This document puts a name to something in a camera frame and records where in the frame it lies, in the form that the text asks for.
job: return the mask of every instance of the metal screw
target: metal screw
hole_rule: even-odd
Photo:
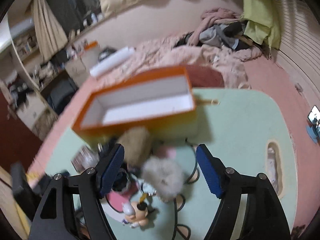
[[[266,179],[267,176],[266,176],[266,174],[264,174],[264,173],[259,173],[259,178],[260,178],[260,179]]]
[[[92,174],[92,173],[94,173],[96,170],[94,169],[94,168],[88,168],[85,172],[87,173],[87,174]]]
[[[226,172],[228,174],[233,174],[233,173],[235,173],[235,170],[233,168],[228,167],[228,168],[226,168]]]
[[[55,180],[61,179],[61,177],[62,177],[61,173],[57,173],[56,175],[53,176]]]
[[[98,152],[102,152],[103,151],[103,147],[101,143],[98,143]]]

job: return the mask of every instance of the blue gripper pad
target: blue gripper pad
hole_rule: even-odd
[[[101,176],[99,191],[101,198],[104,198],[112,189],[112,185],[124,160],[124,147],[120,145],[115,153],[111,152],[110,154],[113,154],[112,159]]]
[[[219,158],[213,157],[204,144],[200,144],[197,147],[196,160],[201,168],[210,192],[221,199],[223,195],[221,178],[224,176],[223,171],[226,169],[222,161]]]

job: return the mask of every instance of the plush toy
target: plush toy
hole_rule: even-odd
[[[124,147],[124,161],[129,170],[140,168],[150,156],[152,138],[149,131],[143,126],[127,130],[117,143]]]
[[[122,223],[130,224],[131,228],[144,227],[148,224],[149,220],[146,217],[148,215],[148,205],[145,202],[128,202],[122,204],[123,212],[125,214]]]
[[[164,202],[173,200],[184,183],[183,171],[172,159],[150,157],[142,167],[141,177],[155,188],[156,196]]]

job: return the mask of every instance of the white cabinet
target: white cabinet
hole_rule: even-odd
[[[78,87],[90,76],[90,68],[98,63],[99,54],[100,48],[95,47],[85,51],[81,58],[66,63],[66,71]]]
[[[27,98],[28,103],[17,110],[17,115],[32,130],[36,121],[46,109],[46,106],[35,93],[27,95]]]

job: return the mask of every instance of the gray clothing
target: gray clothing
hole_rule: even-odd
[[[225,27],[227,27],[225,24],[213,25],[211,28],[200,33],[199,41],[203,44],[218,48],[221,48],[223,44],[226,44],[229,48],[232,48],[233,50],[236,49],[239,44],[239,39],[227,37],[223,32]]]

